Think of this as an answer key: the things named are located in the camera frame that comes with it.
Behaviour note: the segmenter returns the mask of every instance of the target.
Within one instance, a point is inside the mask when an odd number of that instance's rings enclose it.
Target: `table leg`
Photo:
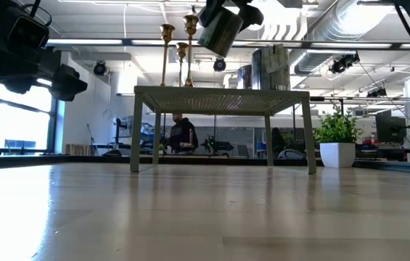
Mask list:
[[[308,174],[316,173],[316,157],[314,154],[313,125],[311,122],[311,109],[309,98],[303,98],[301,107],[303,110],[303,127],[305,129],[306,156],[308,158]]]
[[[161,135],[161,112],[156,112],[155,118],[155,140],[153,141],[153,164],[159,163],[159,151],[160,151],[160,135]]]
[[[268,166],[274,166],[274,151],[272,150],[271,117],[269,115],[264,115],[264,125],[266,127],[266,153],[268,154]]]
[[[144,95],[135,94],[134,102],[134,122],[132,126],[132,144],[131,144],[131,172],[139,171],[140,163],[140,130],[142,128],[142,107],[144,104]]]

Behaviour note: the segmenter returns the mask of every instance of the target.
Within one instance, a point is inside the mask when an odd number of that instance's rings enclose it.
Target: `ventilation duct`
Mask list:
[[[339,0],[321,22],[306,35],[306,41],[357,41],[379,24],[391,11],[390,6],[358,5],[358,0]],[[293,50],[290,65],[295,73],[309,75],[334,54]]]

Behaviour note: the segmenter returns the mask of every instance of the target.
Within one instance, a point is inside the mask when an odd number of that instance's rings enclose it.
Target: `metal table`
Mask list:
[[[135,86],[134,122],[132,130],[131,172],[139,171],[140,129],[145,103],[155,112],[155,143],[153,164],[158,164],[162,113],[199,115],[263,116],[266,127],[268,166],[274,165],[270,116],[301,103],[305,130],[309,174],[316,173],[314,137],[311,132],[311,112],[307,91],[256,91],[223,88],[179,88]]]

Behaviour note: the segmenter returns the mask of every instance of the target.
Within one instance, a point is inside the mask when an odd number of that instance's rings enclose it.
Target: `mesh tabletop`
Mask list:
[[[204,115],[273,115],[309,98],[305,91],[256,91],[222,88],[136,86],[144,102],[164,113]]]

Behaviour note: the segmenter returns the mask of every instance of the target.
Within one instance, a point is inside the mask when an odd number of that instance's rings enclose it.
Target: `black hoodie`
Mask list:
[[[181,142],[184,142],[184,143],[190,142],[190,130],[193,131],[192,144],[194,147],[193,148],[182,148]],[[193,124],[189,122],[188,118],[183,118],[171,128],[171,137],[169,138],[169,146],[172,147],[175,153],[194,151],[198,147],[198,139],[197,139],[197,134],[195,133],[195,126],[193,126]]]

